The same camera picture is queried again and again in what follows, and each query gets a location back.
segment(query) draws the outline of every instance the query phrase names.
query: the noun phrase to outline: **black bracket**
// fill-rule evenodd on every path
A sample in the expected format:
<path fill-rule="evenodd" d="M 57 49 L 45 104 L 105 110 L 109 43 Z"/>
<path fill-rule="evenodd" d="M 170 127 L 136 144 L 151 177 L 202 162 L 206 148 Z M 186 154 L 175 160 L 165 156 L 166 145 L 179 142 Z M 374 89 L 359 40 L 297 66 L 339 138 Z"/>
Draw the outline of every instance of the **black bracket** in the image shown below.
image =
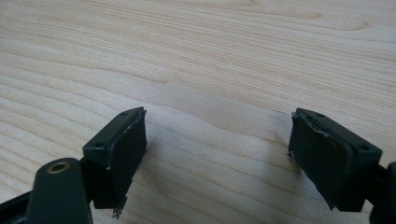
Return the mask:
<path fill-rule="evenodd" d="M 146 110 L 118 114 L 83 147 L 84 157 L 42 166 L 31 192 L 0 204 L 0 223 L 92 223 L 95 208 L 118 217 L 146 153 Z"/>
<path fill-rule="evenodd" d="M 298 108 L 292 120 L 290 156 L 331 209 L 360 212 L 368 199 L 371 223 L 396 223 L 396 162 L 385 169 L 381 149 L 322 114 Z"/>

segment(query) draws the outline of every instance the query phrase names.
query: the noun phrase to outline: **wooden table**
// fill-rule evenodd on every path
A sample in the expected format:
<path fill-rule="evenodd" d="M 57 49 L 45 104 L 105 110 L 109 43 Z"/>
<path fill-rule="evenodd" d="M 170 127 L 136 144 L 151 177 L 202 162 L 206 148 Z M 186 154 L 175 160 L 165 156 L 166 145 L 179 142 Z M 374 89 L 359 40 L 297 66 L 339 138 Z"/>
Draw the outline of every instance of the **wooden table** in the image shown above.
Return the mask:
<path fill-rule="evenodd" d="M 148 154 L 95 223 L 368 223 L 288 159 L 290 112 L 396 161 L 396 2 L 5 0 L 0 94 L 0 202 L 142 105 Z"/>

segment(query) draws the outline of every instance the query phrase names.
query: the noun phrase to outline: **black plastic arm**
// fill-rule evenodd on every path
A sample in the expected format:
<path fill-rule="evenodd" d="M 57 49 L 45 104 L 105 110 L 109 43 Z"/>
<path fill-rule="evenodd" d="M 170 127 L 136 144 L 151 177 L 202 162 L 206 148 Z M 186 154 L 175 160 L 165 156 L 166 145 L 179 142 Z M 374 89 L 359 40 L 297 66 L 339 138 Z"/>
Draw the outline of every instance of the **black plastic arm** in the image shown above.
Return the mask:
<path fill-rule="evenodd" d="M 90 201 L 118 217 L 146 153 L 145 115 L 143 107 L 124 111 L 83 147 L 80 161 L 42 166 L 31 192 L 0 204 L 0 223 L 92 223 Z"/>
<path fill-rule="evenodd" d="M 381 149 L 322 114 L 298 108 L 292 120 L 290 156 L 331 209 L 360 212 L 368 199 L 372 223 L 396 223 L 396 162 L 386 170 Z"/>

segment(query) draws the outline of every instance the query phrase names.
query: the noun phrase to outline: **light wooden surface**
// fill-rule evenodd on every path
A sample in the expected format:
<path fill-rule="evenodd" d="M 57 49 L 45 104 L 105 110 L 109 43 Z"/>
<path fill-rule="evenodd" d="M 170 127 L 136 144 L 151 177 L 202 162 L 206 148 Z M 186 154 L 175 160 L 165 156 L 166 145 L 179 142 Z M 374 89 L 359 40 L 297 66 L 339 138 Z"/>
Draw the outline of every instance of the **light wooden surface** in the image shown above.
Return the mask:
<path fill-rule="evenodd" d="M 288 159 L 290 112 L 396 161 L 396 1 L 3 0 L 0 94 L 0 202 L 142 105 L 148 154 L 95 223 L 368 223 Z"/>

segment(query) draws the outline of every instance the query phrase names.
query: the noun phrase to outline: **black plastic jaw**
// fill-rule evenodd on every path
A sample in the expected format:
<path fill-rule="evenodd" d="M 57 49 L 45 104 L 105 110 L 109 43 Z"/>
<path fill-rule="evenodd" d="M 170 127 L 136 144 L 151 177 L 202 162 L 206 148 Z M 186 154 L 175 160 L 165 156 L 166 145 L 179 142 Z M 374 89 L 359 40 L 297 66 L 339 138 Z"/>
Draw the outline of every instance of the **black plastic jaw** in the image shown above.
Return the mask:
<path fill-rule="evenodd" d="M 145 115 L 143 107 L 118 114 L 83 147 L 80 163 L 95 208 L 113 208 L 118 216 L 125 205 L 132 177 L 146 153 Z"/>
<path fill-rule="evenodd" d="M 81 161 L 42 166 L 31 192 L 0 204 L 0 223 L 92 223 L 92 200 L 118 217 L 146 153 L 145 115 L 143 107 L 124 111 L 84 146 Z"/>
<path fill-rule="evenodd" d="M 386 170 L 378 164 L 381 149 L 317 112 L 297 108 L 292 121 L 289 155 L 331 209 L 360 212 L 368 199 L 372 220 L 394 218 L 372 223 L 396 221 L 395 162 Z"/>

